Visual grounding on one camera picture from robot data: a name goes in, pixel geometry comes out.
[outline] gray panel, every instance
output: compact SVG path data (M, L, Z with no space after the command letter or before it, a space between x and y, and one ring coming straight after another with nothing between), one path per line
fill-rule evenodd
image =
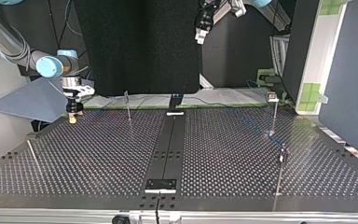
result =
M51 85L62 91L58 79L41 77L0 98L0 112L27 119L54 122L65 113L67 100Z
M320 0L297 0L283 82L296 101L310 49L310 39Z
M358 1L348 3L320 121L358 149Z
M282 196L275 198L279 148L266 136L270 112L246 108L242 117L238 109L186 111L175 210L358 212L358 159L283 108L275 137L287 145L290 156Z
M65 121L33 142L37 161L24 150L0 166L0 207L139 209L163 121L157 110Z

